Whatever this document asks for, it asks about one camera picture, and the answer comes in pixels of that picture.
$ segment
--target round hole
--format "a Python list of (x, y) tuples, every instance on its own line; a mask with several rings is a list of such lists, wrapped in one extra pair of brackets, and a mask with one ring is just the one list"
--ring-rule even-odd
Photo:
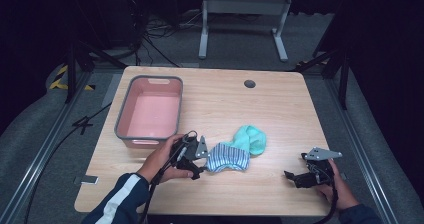
[(247, 88), (254, 88), (256, 86), (256, 83), (252, 80), (246, 80), (244, 82), (244, 86)]

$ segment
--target wooden table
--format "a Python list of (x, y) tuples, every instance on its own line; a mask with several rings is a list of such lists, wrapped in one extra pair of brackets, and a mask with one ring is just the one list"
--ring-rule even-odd
[[(90, 212), (125, 172), (135, 172), (152, 150), (130, 149), (114, 126), (130, 80), (137, 75), (178, 76), (183, 80), (179, 133), (204, 135), (210, 150), (231, 141), (243, 125), (267, 136), (265, 152), (242, 171), (201, 173), (200, 179), (170, 180), (157, 186), (149, 213), (181, 215), (324, 216), (329, 205), (313, 188), (297, 189), (283, 171), (307, 172), (300, 153), (328, 149), (303, 76), (299, 73), (128, 67), (106, 118), (87, 170), (96, 185), (83, 184), (75, 202)], [(253, 80), (256, 87), (244, 86)]]

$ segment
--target person's hand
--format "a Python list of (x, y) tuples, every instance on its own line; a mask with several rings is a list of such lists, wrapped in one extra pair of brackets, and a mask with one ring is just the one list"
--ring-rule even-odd
[[(153, 177), (165, 165), (166, 161), (169, 159), (169, 153), (171, 152), (171, 147), (174, 145), (181, 137), (182, 134), (173, 135), (166, 140), (166, 143), (160, 148), (154, 150), (146, 159), (143, 166), (137, 171), (138, 174), (143, 176), (147, 182), (151, 182)], [(173, 167), (168, 168), (161, 182), (166, 182), (173, 178), (188, 178), (192, 177), (193, 172), (188, 170), (179, 170)]]
[[(337, 209), (344, 210), (349, 207), (353, 207), (356, 205), (359, 205), (359, 202), (356, 200), (355, 196), (353, 195), (352, 191), (350, 190), (347, 183), (343, 180), (342, 176), (340, 175), (339, 169), (336, 166), (336, 163), (334, 163), (333, 160), (329, 159), (328, 162), (330, 163), (331, 167), (333, 168), (334, 172), (334, 182), (336, 185), (336, 189), (338, 192), (339, 200), (337, 201)], [(327, 201), (331, 203), (333, 200), (333, 189), (331, 186), (324, 184), (315, 186), (315, 188), (325, 196)]]

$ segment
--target jacket sleeve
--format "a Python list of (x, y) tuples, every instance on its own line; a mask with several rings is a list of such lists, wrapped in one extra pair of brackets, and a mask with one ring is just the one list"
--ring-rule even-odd
[(359, 204), (340, 211), (339, 221), (342, 224), (381, 224), (381, 219), (374, 210), (363, 204)]
[(136, 173), (126, 173), (115, 187), (82, 221), (93, 223), (137, 223), (137, 207), (149, 197), (149, 183)]

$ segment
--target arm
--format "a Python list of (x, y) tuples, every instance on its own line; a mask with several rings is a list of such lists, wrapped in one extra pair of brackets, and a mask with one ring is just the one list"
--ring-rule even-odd
[[(382, 223), (374, 210), (367, 207), (355, 198), (350, 187), (343, 180), (339, 169), (333, 160), (328, 160), (334, 172), (334, 182), (338, 192), (337, 209), (339, 210), (340, 223)], [(333, 199), (332, 188), (328, 185), (315, 187), (330, 203)]]
[[(168, 138), (166, 143), (154, 150), (136, 173), (122, 175), (115, 187), (103, 201), (82, 221), (92, 223), (137, 223), (137, 207), (149, 198), (149, 185), (153, 177), (169, 159), (169, 153), (182, 135)], [(173, 178), (191, 178), (193, 173), (187, 170), (169, 168), (165, 171), (161, 182)]]

